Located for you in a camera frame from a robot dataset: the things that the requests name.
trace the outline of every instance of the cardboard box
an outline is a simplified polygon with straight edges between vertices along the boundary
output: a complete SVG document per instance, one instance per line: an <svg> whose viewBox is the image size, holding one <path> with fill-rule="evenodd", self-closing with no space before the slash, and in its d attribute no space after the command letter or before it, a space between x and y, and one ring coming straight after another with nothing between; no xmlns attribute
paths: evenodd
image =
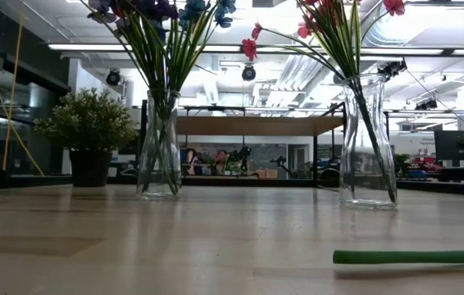
<svg viewBox="0 0 464 295"><path fill-rule="evenodd" d="M256 170L256 173L259 175L259 178L266 178L266 170L264 169L259 169L259 170Z"/></svg>
<svg viewBox="0 0 464 295"><path fill-rule="evenodd" d="M266 177L267 178L278 178L278 170L277 169L267 169L266 170Z"/></svg>

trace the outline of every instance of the computer monitor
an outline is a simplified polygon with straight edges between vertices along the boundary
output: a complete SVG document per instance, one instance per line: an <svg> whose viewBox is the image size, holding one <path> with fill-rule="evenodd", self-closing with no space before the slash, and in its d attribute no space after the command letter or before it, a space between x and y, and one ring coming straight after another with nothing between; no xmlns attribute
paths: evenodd
<svg viewBox="0 0 464 295"><path fill-rule="evenodd" d="M436 130L434 144L438 160L464 160L464 131Z"/></svg>

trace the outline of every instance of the black planter pot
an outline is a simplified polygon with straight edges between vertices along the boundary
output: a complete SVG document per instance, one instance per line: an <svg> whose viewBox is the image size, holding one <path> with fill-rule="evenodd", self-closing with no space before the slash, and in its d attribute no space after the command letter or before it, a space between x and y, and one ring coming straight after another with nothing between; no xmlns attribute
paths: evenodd
<svg viewBox="0 0 464 295"><path fill-rule="evenodd" d="M75 187L94 188L107 185L111 152L70 151L71 176Z"/></svg>

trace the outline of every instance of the green rod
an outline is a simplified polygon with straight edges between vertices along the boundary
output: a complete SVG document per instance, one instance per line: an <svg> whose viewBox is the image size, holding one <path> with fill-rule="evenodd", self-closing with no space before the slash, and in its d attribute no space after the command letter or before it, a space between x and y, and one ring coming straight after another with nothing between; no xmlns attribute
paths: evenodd
<svg viewBox="0 0 464 295"><path fill-rule="evenodd" d="M437 252L379 252L334 251L335 264L385 264L385 263L464 263L464 251Z"/></svg>

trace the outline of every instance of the clear glass vase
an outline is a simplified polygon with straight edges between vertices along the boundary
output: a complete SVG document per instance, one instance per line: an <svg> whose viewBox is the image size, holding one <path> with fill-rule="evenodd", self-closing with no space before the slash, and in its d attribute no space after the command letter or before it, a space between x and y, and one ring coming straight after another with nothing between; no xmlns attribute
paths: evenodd
<svg viewBox="0 0 464 295"><path fill-rule="evenodd" d="M145 198L176 197L181 191L180 147L175 124L180 94L148 91L147 135L139 158L137 194Z"/></svg>
<svg viewBox="0 0 464 295"><path fill-rule="evenodd" d="M340 202L348 207L391 209L398 205L393 154L384 131L383 75L343 82L347 129L340 168Z"/></svg>

